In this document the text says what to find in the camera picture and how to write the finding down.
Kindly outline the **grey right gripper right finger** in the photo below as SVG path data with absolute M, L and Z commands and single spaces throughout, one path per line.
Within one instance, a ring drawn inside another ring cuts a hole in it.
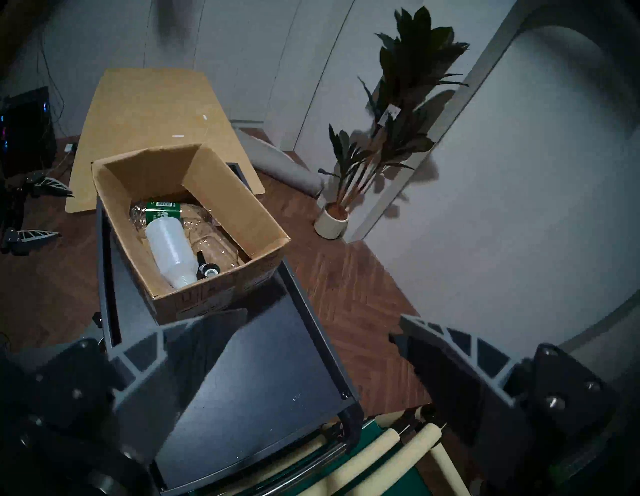
M 474 334 L 402 314 L 390 335 L 436 407 L 468 446 L 562 451 L 599 434 L 618 406 L 606 382 L 543 342 L 516 358 Z

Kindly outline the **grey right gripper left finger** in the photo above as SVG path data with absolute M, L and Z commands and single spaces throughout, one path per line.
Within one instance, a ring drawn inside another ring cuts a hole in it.
M 54 394 L 55 407 L 73 388 L 88 398 L 90 387 L 106 379 L 103 389 L 114 394 L 113 413 L 103 421 L 106 438 L 149 465 L 247 317 L 240 308 L 155 325 L 112 349 L 103 349 L 107 324 L 91 324 L 75 341 L 15 353 L 15 363 L 51 387 L 58 381 L 64 392 Z

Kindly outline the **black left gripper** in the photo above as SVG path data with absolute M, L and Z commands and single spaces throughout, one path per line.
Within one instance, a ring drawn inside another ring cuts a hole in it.
M 59 232 L 20 230 L 24 222 L 24 206 L 28 192 L 24 187 L 28 175 L 5 178 L 1 175 L 1 253 L 29 255 L 32 251 L 56 241 Z M 30 196 L 73 197 L 67 185 L 45 175 L 30 175 Z

